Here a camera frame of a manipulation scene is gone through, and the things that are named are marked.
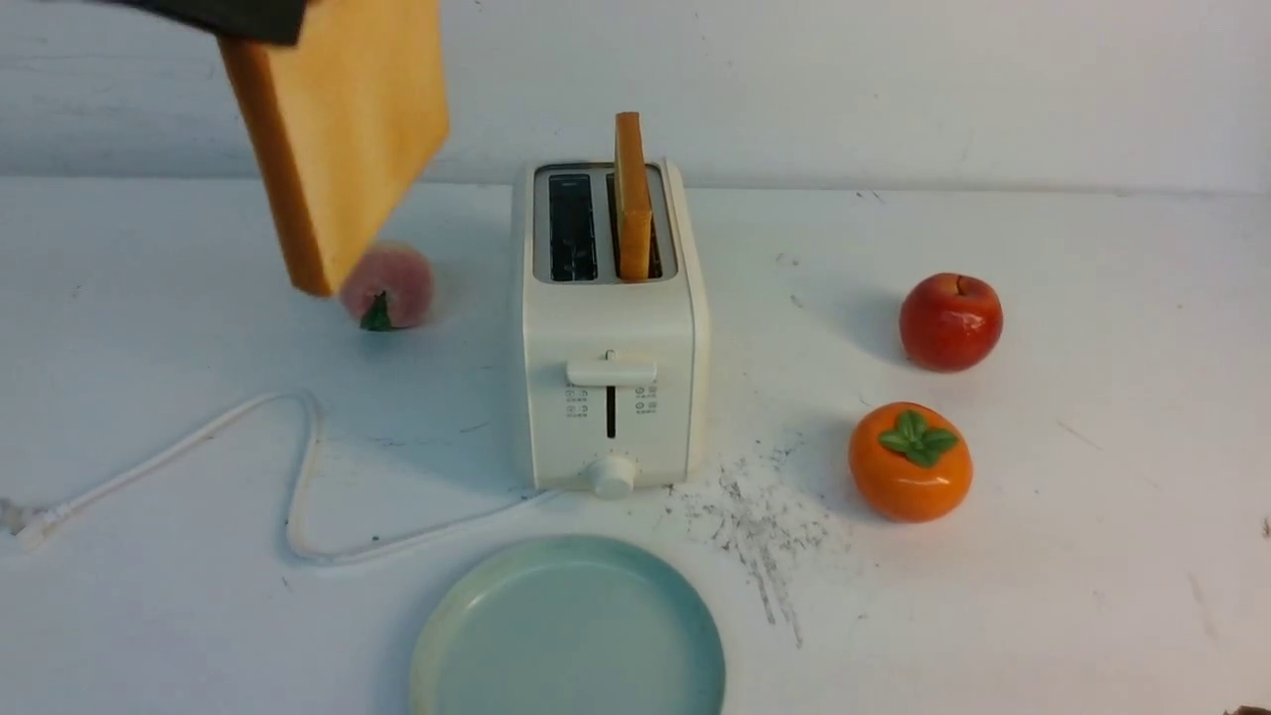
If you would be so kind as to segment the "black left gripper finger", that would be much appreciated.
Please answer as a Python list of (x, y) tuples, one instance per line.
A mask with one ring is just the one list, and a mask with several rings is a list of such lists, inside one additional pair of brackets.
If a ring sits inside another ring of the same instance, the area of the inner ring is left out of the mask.
[(286, 47), (299, 41), (308, 8), (302, 0), (109, 1), (108, 5), (172, 20), (219, 38)]

